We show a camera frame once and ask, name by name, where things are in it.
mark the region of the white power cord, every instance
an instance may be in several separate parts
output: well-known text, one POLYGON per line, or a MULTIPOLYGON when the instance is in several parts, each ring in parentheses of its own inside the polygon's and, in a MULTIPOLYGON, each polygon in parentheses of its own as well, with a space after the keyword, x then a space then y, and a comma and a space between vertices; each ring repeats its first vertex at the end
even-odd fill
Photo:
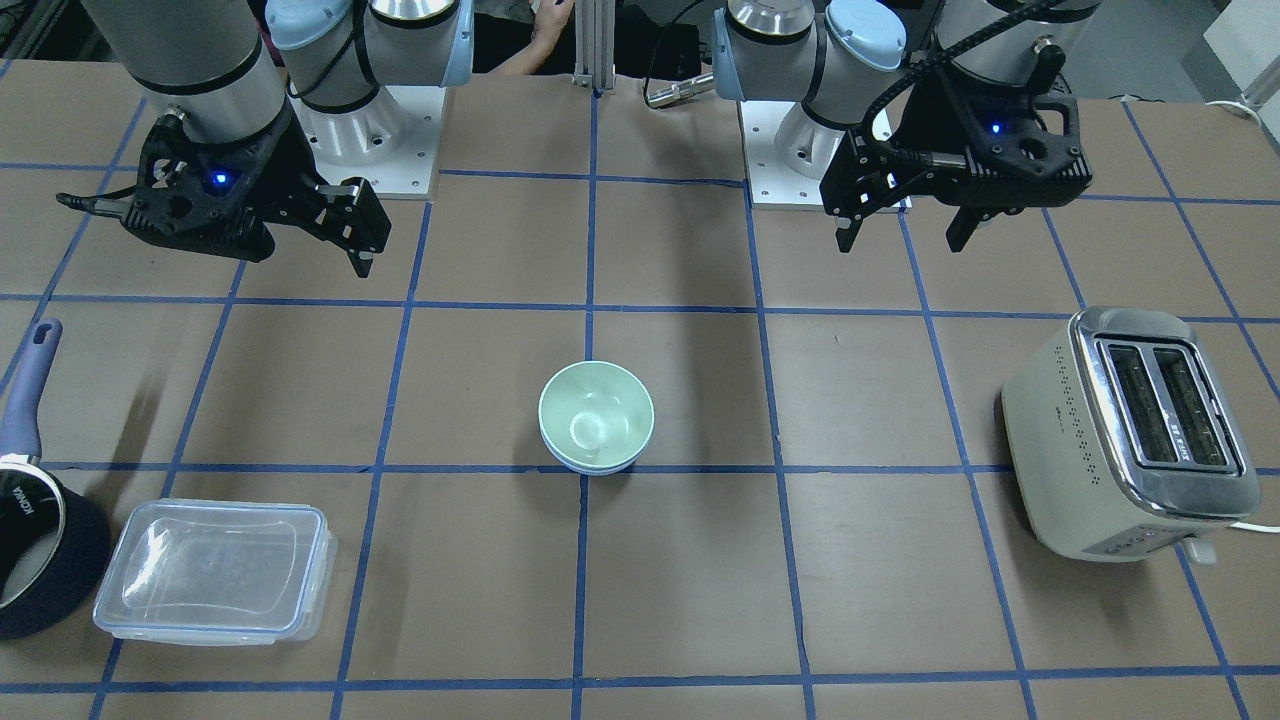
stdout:
POLYGON ((1253 122, 1258 123, 1258 127, 1262 127, 1262 118, 1258 117, 1257 110, 1249 108, 1244 102, 1238 102, 1235 100, 1213 100, 1211 102, 1206 102, 1206 105, 1212 105, 1215 108, 1226 108, 1228 111, 1230 111, 1233 115, 1240 118, 1253 118, 1253 122))
POLYGON ((1252 523, 1235 523, 1231 525, 1236 530, 1248 530, 1251 533, 1266 533, 1268 536, 1280 536, 1280 528, 1268 528, 1267 525, 1254 525, 1252 523))

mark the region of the pot handle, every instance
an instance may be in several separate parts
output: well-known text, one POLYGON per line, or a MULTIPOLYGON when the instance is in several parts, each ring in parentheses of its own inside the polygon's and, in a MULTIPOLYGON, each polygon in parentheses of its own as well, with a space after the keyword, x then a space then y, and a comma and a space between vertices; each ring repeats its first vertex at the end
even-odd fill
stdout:
POLYGON ((0 455, 26 455, 40 457, 40 425, 36 411, 40 396, 49 379, 49 368, 63 337, 63 324, 54 319, 36 323, 27 336, 20 352, 22 360, 14 374, 9 402, 0 421, 0 455))

